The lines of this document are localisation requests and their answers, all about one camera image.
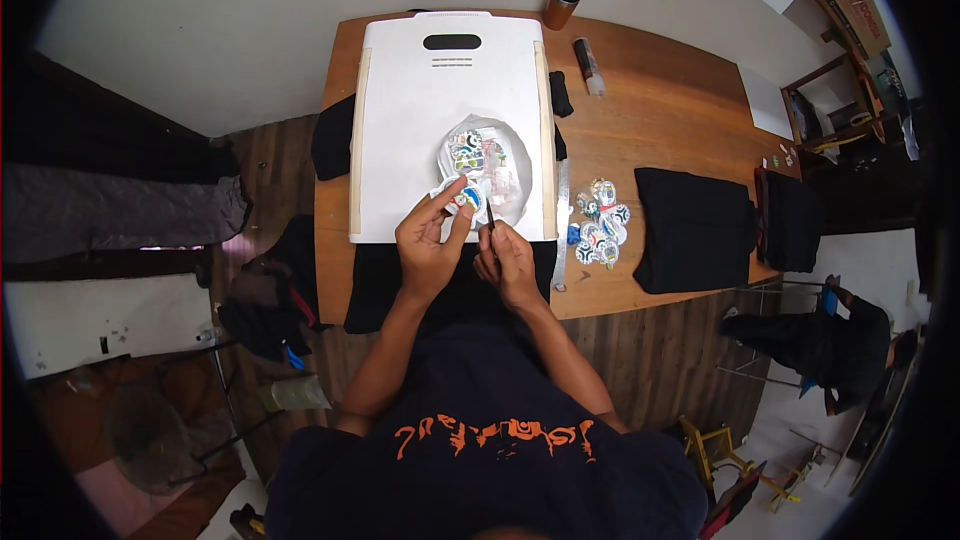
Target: hand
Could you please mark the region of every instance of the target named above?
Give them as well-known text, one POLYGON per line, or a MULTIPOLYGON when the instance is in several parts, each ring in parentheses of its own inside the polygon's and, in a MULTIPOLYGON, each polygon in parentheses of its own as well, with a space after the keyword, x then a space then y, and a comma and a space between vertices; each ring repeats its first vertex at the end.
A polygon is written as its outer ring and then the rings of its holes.
POLYGON ((530 242, 499 219, 495 225, 493 237, 486 225, 480 228, 480 252, 473 258, 473 269, 498 290, 503 304, 514 313, 522 316, 549 308, 537 289, 530 242))
POLYGON ((474 207, 461 207, 450 227, 450 236, 440 244, 440 228, 450 213, 444 209, 467 186, 461 177, 435 198, 422 198, 396 231, 396 250, 400 253, 403 285, 400 291, 428 306, 447 287, 460 260, 467 234, 473 224, 474 207))

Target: navy t-shirt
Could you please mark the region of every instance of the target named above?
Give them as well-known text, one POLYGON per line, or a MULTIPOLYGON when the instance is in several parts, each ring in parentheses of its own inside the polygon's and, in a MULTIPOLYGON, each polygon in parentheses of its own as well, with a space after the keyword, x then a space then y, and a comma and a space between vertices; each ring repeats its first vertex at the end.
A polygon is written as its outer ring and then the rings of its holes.
POLYGON ((298 430, 270 483, 287 538, 694 538, 707 495, 683 447, 620 434, 551 382, 524 329, 459 324, 414 343, 403 389, 360 438, 298 430))

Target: copper cup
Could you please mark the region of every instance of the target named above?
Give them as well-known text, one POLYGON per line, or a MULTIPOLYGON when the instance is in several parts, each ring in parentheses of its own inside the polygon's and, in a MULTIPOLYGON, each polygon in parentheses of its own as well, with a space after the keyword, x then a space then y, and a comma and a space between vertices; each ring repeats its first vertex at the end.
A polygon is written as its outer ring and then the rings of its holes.
POLYGON ((543 10, 543 24, 550 30, 562 30, 580 0, 550 0, 543 10))

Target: person sitting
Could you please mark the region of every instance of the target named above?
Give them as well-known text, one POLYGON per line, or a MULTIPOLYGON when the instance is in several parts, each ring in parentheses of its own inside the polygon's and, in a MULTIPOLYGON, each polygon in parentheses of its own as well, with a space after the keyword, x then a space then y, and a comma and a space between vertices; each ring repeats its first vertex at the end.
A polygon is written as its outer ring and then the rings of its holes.
POLYGON ((886 369, 902 370, 917 352, 917 333, 890 339, 882 308, 840 287, 833 275, 826 286, 849 309, 849 319, 821 309, 807 313, 741 315, 732 307, 718 333, 767 355, 823 388, 827 415, 842 414, 868 400, 886 369))
POLYGON ((444 206, 466 182, 426 196, 396 228, 402 288, 333 426, 287 442, 267 535, 692 540, 707 494, 683 445, 623 424, 512 227, 482 227, 473 262, 478 288, 493 285, 510 314, 425 332, 471 230, 463 207, 440 242, 444 206))

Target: plastic bottle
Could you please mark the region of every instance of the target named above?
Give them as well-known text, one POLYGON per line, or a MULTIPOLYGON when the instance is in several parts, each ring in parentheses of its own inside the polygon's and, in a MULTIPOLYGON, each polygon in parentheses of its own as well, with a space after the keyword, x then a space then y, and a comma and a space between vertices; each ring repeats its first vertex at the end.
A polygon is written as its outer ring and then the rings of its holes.
POLYGON ((203 330, 197 336, 197 342, 210 342, 220 340, 224 334, 224 329, 220 326, 213 326, 208 330, 203 330))

